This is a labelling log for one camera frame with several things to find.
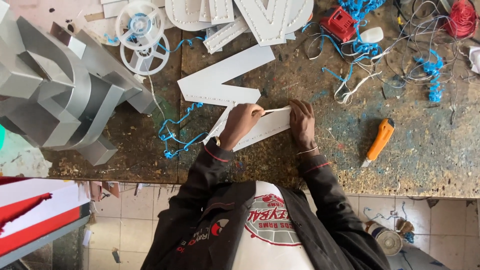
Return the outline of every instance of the paint-stained wooden table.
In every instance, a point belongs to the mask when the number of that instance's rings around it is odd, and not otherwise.
[[[321,14],[316,6],[315,14]],[[388,17],[390,7],[382,7],[375,14],[368,14],[368,27],[382,26],[385,33],[382,48],[391,45],[398,31]],[[200,33],[166,30],[172,44],[182,38],[192,38]],[[334,101],[333,92],[340,82],[329,73],[327,67],[339,74],[348,72],[349,64],[341,59],[333,46],[326,42],[323,54],[311,61],[306,49],[311,38],[300,31],[297,39],[287,44],[272,46],[276,60],[227,84],[258,88],[261,98],[258,104],[266,109],[280,108],[289,98],[306,100],[313,104],[316,118],[316,140],[321,151],[330,160],[340,183],[349,193],[385,195],[425,195],[480,197],[480,166],[477,154],[480,150],[480,106],[478,86],[461,80],[466,76],[467,59],[460,56],[455,65],[454,80],[443,85],[442,101],[428,101],[426,86],[407,85],[403,89],[387,91],[384,97],[383,83],[370,79],[353,96],[348,106]],[[232,56],[256,44],[250,33],[244,33],[224,47],[223,52],[207,53],[201,42],[186,43],[170,54],[166,67],[152,76],[155,94],[167,118],[179,119],[190,102],[181,96],[177,80],[209,65]],[[466,52],[468,42],[461,43]],[[402,43],[389,55],[388,62],[399,70]],[[437,45],[434,50],[446,59],[452,59],[450,45]],[[111,48],[118,56],[118,48]],[[407,57],[412,58],[413,51]],[[394,78],[385,62],[379,65],[384,79]],[[354,68],[351,85],[356,85],[367,73]],[[455,100],[456,116],[452,120],[452,103]],[[195,109],[180,125],[171,125],[180,140],[189,141],[201,132],[208,132],[224,108],[204,105]],[[374,141],[378,125],[385,118],[396,122],[395,132],[380,154],[368,168],[360,168],[368,148]],[[165,144],[157,137],[163,117],[159,110],[152,116],[135,112],[128,104],[116,109],[109,120],[104,135],[118,147],[118,152],[105,165],[92,167],[75,151],[53,152],[44,150],[47,160],[53,162],[50,177],[67,179],[95,179],[150,183],[183,183],[188,169],[202,144],[191,146],[179,158],[167,160]],[[178,145],[169,142],[169,149]],[[237,152],[223,175],[226,180],[263,180],[293,187],[301,183],[295,160],[297,149],[290,131],[281,132],[260,143]]]

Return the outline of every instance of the red battery pack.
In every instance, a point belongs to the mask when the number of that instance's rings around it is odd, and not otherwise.
[[[337,44],[342,44],[355,34],[353,25],[356,22],[341,6],[332,6],[320,19],[320,27],[324,34],[331,36]]]

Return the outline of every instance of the white t-shirt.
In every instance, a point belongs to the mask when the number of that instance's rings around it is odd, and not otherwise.
[[[257,181],[232,270],[313,270],[293,228],[280,190]]]

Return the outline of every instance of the glue can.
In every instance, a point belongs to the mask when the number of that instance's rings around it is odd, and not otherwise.
[[[363,224],[363,228],[377,240],[385,255],[393,256],[402,249],[402,238],[378,222],[367,221]]]

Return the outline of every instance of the red wire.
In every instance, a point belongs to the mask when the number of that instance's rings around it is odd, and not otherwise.
[[[468,0],[458,0],[455,2],[448,16],[451,20],[445,23],[444,28],[452,37],[470,37],[473,36],[477,30],[479,16]]]

